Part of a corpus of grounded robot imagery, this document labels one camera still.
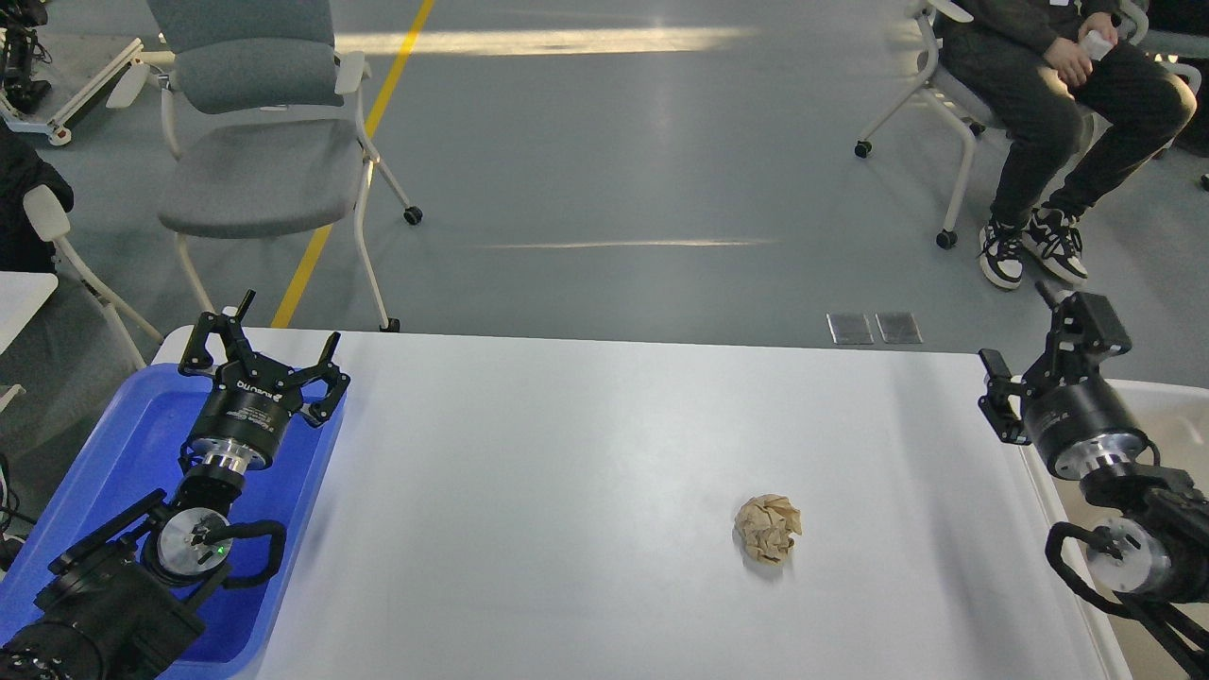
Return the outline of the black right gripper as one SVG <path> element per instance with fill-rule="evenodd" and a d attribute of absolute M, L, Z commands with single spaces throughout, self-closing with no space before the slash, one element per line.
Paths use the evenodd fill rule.
<path fill-rule="evenodd" d="M 1059 386 L 1028 394 L 997 348 L 980 348 L 987 392 L 980 413 L 1005 444 L 1032 444 L 1046 469 L 1063 482 L 1080 482 L 1093 469 L 1134 462 L 1151 444 L 1124 400 L 1099 375 L 1101 362 L 1130 352 L 1126 332 L 1107 296 L 1071 290 L 1041 280 L 1032 287 L 1049 309 L 1045 351 L 1032 362 L 1032 382 Z"/>

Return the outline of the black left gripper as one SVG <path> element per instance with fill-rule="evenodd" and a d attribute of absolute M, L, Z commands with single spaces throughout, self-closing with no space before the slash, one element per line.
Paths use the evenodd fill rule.
<path fill-rule="evenodd" d="M 179 374 L 214 376 L 214 387 L 181 446 L 184 469 L 215 456 L 241 459 L 237 469 L 271 468 L 290 417 L 302 414 L 312 430 L 319 430 L 349 390 L 349 374 L 335 362 L 341 332 L 329 335 L 316 365 L 293 369 L 256 356 L 243 332 L 255 296 L 255 290 L 247 290 L 233 315 L 199 315 L 185 344 Z M 222 341 L 222 365 L 216 365 L 208 348 L 212 335 Z M 326 391 L 317 400 L 306 400 L 308 384 L 325 384 Z"/>

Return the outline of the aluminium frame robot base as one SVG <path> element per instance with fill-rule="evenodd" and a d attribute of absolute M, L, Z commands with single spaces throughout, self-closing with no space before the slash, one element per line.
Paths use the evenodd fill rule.
<path fill-rule="evenodd" d="M 73 142 L 73 122 L 138 59 L 134 36 L 50 33 L 47 1 L 2 1 L 2 125 Z"/>

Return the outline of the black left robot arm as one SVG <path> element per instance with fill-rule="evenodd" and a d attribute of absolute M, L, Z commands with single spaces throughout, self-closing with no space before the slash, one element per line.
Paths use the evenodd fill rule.
<path fill-rule="evenodd" d="M 266 641 L 341 421 L 314 365 L 256 351 L 253 293 L 118 391 L 2 581 L 5 679 L 221 679 Z"/>

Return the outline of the person's bare hand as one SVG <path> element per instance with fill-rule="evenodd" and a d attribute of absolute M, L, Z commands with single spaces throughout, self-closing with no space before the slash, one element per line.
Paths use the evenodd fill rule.
<path fill-rule="evenodd" d="M 1080 90 L 1094 73 L 1091 56 L 1078 44 L 1058 36 L 1042 53 L 1046 65 L 1054 69 L 1069 90 Z"/>

